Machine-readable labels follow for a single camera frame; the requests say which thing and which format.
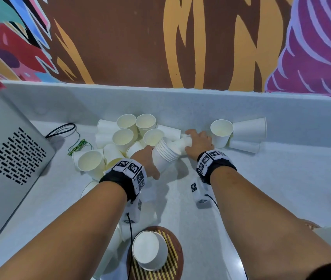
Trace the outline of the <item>black wristband with marker blocks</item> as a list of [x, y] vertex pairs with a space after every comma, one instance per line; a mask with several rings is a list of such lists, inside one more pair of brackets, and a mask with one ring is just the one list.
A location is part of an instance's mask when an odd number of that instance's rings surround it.
[[147, 174], [139, 162], [124, 158], [105, 172], [99, 182], [103, 181], [120, 185], [127, 195], [127, 201], [133, 202], [147, 183]]
[[221, 166], [237, 170], [226, 154], [219, 150], [208, 150], [198, 156], [196, 172], [203, 183], [210, 185], [212, 172]]

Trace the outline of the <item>white paper bowl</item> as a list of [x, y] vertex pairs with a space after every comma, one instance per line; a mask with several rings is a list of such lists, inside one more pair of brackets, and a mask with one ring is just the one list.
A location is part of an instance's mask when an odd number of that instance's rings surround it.
[[146, 271], [161, 269], [168, 258], [165, 238], [154, 231], [142, 231], [134, 239], [132, 255], [140, 268]]

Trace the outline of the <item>person's right forearm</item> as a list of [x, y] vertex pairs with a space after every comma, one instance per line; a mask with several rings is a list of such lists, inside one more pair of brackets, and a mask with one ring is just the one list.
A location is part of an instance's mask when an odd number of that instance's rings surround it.
[[331, 245], [236, 170], [221, 166], [210, 182], [249, 280], [305, 280], [331, 263]]

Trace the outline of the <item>person's left forearm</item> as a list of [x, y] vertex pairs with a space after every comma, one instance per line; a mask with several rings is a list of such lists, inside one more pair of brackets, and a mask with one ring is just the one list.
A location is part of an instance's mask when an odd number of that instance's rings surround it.
[[0, 280], [90, 280], [127, 203], [117, 183], [99, 183], [0, 267]]

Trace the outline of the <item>person's left hand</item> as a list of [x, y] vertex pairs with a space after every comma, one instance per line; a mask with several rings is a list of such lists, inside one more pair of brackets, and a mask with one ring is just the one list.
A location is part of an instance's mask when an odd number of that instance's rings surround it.
[[130, 157], [130, 159], [137, 161], [144, 167], [147, 177], [149, 177], [149, 162], [153, 161], [152, 150], [153, 150], [153, 147], [147, 145], [145, 148], [135, 152]]

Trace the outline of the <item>pile of white paper cups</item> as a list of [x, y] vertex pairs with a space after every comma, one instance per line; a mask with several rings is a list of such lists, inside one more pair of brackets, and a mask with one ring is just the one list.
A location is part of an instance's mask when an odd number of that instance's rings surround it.
[[96, 148], [83, 150], [92, 145], [86, 140], [80, 140], [69, 149], [75, 168], [99, 181], [105, 172], [119, 160], [130, 158], [135, 152], [149, 145], [154, 146], [163, 137], [172, 142], [179, 140], [181, 130], [157, 123], [152, 114], [124, 114], [116, 122], [99, 120], [95, 135]]

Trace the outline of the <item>nested stack of paper cups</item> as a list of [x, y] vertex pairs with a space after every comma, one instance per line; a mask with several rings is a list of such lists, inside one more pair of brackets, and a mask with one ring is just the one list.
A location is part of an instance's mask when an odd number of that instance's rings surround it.
[[176, 162], [181, 156], [181, 151], [178, 147], [168, 138], [163, 137], [154, 146], [152, 150], [152, 160], [156, 169], [161, 174], [172, 163]]

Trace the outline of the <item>person's right hand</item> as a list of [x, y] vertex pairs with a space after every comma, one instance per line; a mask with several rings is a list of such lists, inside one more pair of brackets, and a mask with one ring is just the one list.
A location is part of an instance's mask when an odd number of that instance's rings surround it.
[[186, 153], [194, 161], [198, 160], [198, 157], [203, 152], [214, 150], [215, 146], [212, 144], [212, 142], [192, 142], [191, 147], [186, 147]]

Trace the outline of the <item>grey vented metal appliance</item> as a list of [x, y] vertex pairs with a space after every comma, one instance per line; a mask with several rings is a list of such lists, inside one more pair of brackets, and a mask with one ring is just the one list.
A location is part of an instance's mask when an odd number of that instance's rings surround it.
[[56, 150], [0, 93], [0, 232]]

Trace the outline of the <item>brown round yellow-striped mat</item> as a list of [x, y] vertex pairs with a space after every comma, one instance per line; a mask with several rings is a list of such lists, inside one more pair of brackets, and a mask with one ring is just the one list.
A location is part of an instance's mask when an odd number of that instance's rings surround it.
[[180, 280], [183, 272], [184, 257], [182, 246], [170, 230], [161, 226], [149, 226], [145, 230], [160, 234], [166, 241], [168, 256], [165, 264], [158, 270], [147, 271], [132, 258], [132, 249], [128, 249], [126, 268], [128, 280]]

